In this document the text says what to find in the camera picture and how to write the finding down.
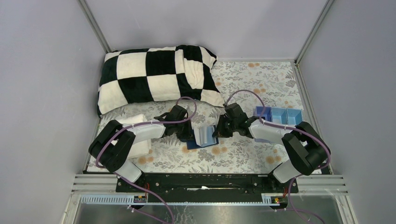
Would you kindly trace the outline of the blue leather card holder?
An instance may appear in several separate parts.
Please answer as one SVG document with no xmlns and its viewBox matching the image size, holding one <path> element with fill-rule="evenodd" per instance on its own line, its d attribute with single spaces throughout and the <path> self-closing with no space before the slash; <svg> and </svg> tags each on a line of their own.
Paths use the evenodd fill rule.
<svg viewBox="0 0 396 224">
<path fill-rule="evenodd" d="M 213 137 L 216 126 L 193 128 L 194 139 L 187 140 L 188 150 L 200 149 L 219 144 L 219 139 Z"/>
</svg>

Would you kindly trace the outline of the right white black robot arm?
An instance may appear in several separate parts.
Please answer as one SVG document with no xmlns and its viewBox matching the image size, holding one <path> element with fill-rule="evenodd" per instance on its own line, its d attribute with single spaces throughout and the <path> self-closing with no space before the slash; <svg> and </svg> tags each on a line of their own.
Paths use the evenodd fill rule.
<svg viewBox="0 0 396 224">
<path fill-rule="evenodd" d="M 282 125 L 261 117 L 248 117 L 233 103 L 225 107 L 213 133 L 215 138 L 231 138 L 234 133 L 251 139 L 265 139 L 284 146 L 289 159 L 273 169 L 269 176 L 278 183 L 286 183 L 300 175 L 328 166 L 331 153 L 315 129 L 307 122 Z"/>
</svg>

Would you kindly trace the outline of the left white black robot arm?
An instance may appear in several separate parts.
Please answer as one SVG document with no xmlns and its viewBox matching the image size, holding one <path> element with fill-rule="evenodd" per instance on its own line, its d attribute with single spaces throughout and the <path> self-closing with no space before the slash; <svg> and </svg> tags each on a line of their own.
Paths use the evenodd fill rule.
<svg viewBox="0 0 396 224">
<path fill-rule="evenodd" d="M 179 105 L 170 112 L 133 125 L 123 125 L 111 120 L 90 144 L 88 152 L 96 162 L 126 182 L 135 183 L 144 179 L 144 172 L 128 159 L 133 145 L 151 139 L 176 135 L 182 140 L 193 137 L 190 119 L 186 109 Z"/>
</svg>

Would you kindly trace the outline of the floral patterned bed sheet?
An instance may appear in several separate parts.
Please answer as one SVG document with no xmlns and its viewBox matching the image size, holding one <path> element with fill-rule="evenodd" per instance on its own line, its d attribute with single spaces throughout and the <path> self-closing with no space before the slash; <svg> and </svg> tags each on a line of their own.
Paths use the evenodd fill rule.
<svg viewBox="0 0 396 224">
<path fill-rule="evenodd" d="M 304 109 L 292 62 L 217 62 L 212 77 L 223 98 L 238 103 L 248 116 L 261 103 Z M 236 133 L 215 146 L 193 150 L 175 135 L 154 139 L 132 162 L 144 172 L 265 174 L 287 159 L 283 146 Z"/>
</svg>

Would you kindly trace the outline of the blue plastic compartment tray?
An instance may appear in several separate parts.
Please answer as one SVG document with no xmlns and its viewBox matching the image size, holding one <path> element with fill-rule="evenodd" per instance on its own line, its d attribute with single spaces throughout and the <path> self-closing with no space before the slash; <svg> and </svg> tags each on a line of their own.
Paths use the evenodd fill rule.
<svg viewBox="0 0 396 224">
<path fill-rule="evenodd" d="M 262 118 L 273 123 L 295 126 L 303 121 L 300 109 L 257 106 L 254 116 L 259 116 L 262 111 L 264 111 Z"/>
</svg>

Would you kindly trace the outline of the black white checkered pillow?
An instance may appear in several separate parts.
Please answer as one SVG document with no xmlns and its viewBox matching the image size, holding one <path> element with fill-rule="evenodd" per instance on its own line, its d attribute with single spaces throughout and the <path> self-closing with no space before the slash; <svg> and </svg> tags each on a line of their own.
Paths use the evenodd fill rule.
<svg viewBox="0 0 396 224">
<path fill-rule="evenodd" d="M 128 104 L 180 97 L 222 107 L 225 101 L 212 77 L 216 61 L 214 53 L 195 45 L 107 53 L 99 82 L 97 115 Z"/>
</svg>

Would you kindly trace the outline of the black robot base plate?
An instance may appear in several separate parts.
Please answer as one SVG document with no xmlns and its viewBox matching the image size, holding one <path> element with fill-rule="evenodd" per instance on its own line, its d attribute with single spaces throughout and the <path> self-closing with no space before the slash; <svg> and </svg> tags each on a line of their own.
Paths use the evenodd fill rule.
<svg viewBox="0 0 396 224">
<path fill-rule="evenodd" d="M 263 174 L 145 173 L 135 184 L 148 189 L 148 202 L 159 203 L 259 203 L 262 194 L 298 192 L 297 182 L 278 183 Z"/>
</svg>

